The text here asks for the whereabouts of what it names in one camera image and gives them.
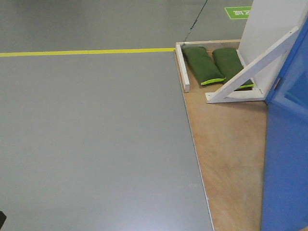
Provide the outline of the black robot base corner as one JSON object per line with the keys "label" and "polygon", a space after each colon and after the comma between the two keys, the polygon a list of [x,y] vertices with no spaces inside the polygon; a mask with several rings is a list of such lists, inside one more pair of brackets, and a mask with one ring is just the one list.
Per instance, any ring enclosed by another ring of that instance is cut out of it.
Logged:
{"label": "black robot base corner", "polygon": [[2,228],[6,218],[7,216],[2,211],[0,211],[0,229]]}

